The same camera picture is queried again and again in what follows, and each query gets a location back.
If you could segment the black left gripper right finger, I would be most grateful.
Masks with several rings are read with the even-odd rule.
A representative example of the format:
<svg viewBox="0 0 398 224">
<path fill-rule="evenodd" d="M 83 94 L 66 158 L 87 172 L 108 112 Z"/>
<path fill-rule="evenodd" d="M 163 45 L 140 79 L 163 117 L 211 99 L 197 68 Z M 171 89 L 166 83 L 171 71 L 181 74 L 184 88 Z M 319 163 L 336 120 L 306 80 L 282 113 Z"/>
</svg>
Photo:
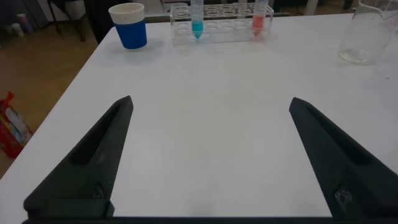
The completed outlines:
<svg viewBox="0 0 398 224">
<path fill-rule="evenodd" d="M 289 112 L 335 220 L 397 219 L 397 174 L 309 102 Z"/>
</svg>

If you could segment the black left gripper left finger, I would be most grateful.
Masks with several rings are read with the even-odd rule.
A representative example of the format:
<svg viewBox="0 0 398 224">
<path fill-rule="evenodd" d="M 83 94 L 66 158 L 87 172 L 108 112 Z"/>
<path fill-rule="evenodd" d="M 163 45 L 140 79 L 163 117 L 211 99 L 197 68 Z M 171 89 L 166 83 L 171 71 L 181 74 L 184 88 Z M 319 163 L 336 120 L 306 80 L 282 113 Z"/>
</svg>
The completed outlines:
<svg viewBox="0 0 398 224">
<path fill-rule="evenodd" d="M 131 120 L 130 96 L 114 102 L 24 200 L 30 218 L 108 218 Z"/>
</svg>

